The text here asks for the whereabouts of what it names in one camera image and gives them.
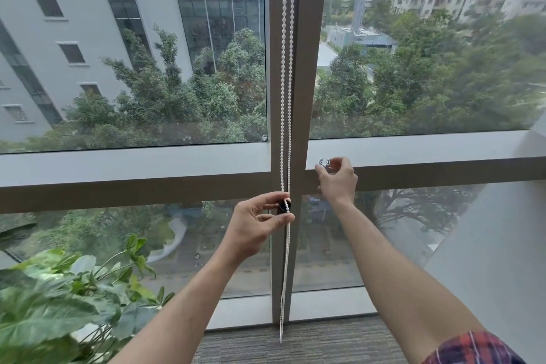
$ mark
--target plaid shirt sleeve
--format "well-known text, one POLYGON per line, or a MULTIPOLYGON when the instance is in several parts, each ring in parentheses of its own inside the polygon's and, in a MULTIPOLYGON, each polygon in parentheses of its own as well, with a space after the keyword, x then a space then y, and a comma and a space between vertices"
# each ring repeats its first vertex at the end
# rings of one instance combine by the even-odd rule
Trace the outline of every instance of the plaid shirt sleeve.
POLYGON ((468 332, 444 342, 423 364, 525 364, 498 337, 487 331, 468 332))

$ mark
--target window sill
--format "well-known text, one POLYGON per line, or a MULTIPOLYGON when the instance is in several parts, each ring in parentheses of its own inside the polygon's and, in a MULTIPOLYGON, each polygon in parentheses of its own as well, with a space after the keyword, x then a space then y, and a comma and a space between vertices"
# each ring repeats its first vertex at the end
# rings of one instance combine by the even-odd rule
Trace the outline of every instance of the window sill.
POLYGON ((44 17, 44 22, 68 22, 68 18, 57 18, 54 16, 46 16, 44 17))

